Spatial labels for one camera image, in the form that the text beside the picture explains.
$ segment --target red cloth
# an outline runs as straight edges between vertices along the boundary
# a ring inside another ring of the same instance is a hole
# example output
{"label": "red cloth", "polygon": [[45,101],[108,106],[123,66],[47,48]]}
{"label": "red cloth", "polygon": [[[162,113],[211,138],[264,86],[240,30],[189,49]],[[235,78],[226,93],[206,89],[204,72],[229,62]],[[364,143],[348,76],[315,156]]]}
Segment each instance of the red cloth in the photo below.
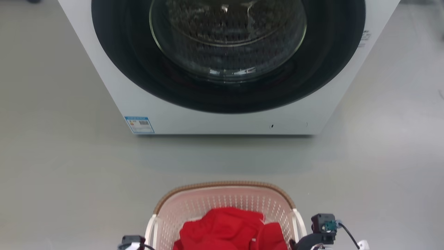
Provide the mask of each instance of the red cloth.
{"label": "red cloth", "polygon": [[212,209],[183,225],[173,250],[287,250],[279,223],[264,225],[264,220],[257,212]]}

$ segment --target washing machine door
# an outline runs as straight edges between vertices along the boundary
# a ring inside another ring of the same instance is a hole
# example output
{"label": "washing machine door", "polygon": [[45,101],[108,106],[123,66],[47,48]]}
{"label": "washing machine door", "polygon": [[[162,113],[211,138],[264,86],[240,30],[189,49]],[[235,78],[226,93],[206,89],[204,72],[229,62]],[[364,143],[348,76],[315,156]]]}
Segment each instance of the washing machine door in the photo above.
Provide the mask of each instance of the washing machine door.
{"label": "washing machine door", "polygon": [[145,91],[213,113],[297,101],[355,53],[365,0],[92,0],[109,58]]}

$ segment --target basket rim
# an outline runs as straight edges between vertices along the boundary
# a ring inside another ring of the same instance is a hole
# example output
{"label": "basket rim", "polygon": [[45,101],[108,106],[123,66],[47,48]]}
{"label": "basket rim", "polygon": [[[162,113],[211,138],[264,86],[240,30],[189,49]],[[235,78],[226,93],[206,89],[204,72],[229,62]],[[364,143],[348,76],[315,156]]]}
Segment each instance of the basket rim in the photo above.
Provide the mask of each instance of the basket rim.
{"label": "basket rim", "polygon": [[204,189],[204,188],[212,188],[212,187],[259,187],[259,188],[266,188],[273,190],[280,194],[288,203],[288,205],[291,207],[291,209],[295,209],[296,206],[293,202],[293,200],[290,198],[290,196],[280,187],[273,185],[271,183],[267,182],[259,182],[259,181],[214,181],[214,182],[204,182],[204,183],[197,183],[192,185],[185,185],[181,187],[177,187],[167,194],[165,194],[157,203],[156,207],[154,208],[153,214],[159,214],[162,206],[165,204],[165,202],[171,198],[173,195],[176,195],[180,192],[184,191],[191,191],[191,190],[197,190],[197,189]]}

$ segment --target front-loading washing machine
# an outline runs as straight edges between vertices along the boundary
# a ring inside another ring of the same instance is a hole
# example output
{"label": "front-loading washing machine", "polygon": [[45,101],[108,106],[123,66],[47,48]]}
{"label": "front-loading washing machine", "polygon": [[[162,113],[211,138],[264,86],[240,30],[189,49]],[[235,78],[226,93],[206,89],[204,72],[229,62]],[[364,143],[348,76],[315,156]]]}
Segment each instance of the front-loading washing machine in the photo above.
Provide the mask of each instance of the front-loading washing machine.
{"label": "front-loading washing machine", "polygon": [[59,0],[135,134],[318,134],[399,0]]}

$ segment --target laundry basket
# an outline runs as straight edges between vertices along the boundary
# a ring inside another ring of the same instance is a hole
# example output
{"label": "laundry basket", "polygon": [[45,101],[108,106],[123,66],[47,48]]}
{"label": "laundry basket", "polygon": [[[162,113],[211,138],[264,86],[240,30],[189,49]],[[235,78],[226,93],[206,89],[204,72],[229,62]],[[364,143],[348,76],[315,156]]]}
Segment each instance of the laundry basket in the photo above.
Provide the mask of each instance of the laundry basket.
{"label": "laundry basket", "polygon": [[288,249],[290,239],[297,242],[307,235],[293,201],[280,188],[262,182],[224,181],[183,186],[166,194],[148,222],[146,244],[156,250],[172,250],[185,222],[198,220],[210,209],[220,207],[260,212],[266,223],[278,222]]}

